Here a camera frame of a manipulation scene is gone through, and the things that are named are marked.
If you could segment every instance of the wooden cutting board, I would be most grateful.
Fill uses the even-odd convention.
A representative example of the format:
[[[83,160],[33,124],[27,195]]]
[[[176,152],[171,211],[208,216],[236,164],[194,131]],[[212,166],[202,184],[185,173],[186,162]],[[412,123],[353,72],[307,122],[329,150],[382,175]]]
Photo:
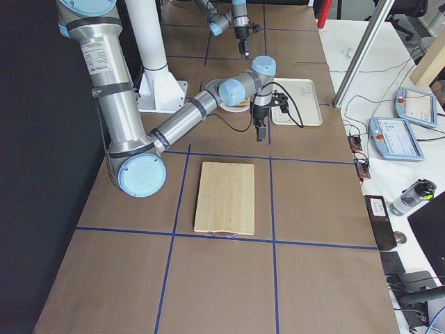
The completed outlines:
[[[254,234],[254,165],[202,163],[196,232]]]

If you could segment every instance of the label on robot arm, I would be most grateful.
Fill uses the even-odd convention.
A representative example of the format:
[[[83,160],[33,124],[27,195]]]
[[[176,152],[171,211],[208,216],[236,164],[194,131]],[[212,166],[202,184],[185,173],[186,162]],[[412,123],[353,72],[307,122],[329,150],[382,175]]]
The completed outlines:
[[[82,53],[90,75],[113,70],[104,41],[82,45]]]
[[[371,208],[374,216],[385,217],[385,209],[383,208],[383,202],[377,198],[371,198]]]

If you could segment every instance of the red object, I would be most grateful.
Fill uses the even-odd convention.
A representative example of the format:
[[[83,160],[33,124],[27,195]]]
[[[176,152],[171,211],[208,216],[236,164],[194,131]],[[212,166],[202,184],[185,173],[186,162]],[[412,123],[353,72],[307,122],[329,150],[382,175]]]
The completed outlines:
[[[320,17],[317,22],[317,27],[319,29],[325,26],[327,15],[329,14],[329,9],[331,9],[331,5],[332,5],[332,0],[325,0],[325,2],[323,2],[323,7],[321,8]]]

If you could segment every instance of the black wall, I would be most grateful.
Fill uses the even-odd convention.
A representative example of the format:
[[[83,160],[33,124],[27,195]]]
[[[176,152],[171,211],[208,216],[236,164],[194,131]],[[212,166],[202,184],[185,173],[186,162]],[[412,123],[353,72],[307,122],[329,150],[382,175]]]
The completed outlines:
[[[31,333],[103,158],[55,1],[0,4],[0,333]]]

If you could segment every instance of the blue cable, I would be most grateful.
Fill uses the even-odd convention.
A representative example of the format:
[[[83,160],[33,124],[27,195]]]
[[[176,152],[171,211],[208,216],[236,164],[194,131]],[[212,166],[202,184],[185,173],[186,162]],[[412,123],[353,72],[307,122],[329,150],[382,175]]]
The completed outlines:
[[[425,331],[425,334],[428,334],[431,330],[431,328],[434,326],[434,323],[436,322],[437,318],[445,311],[445,306],[432,318],[431,324],[428,326],[428,328]]]

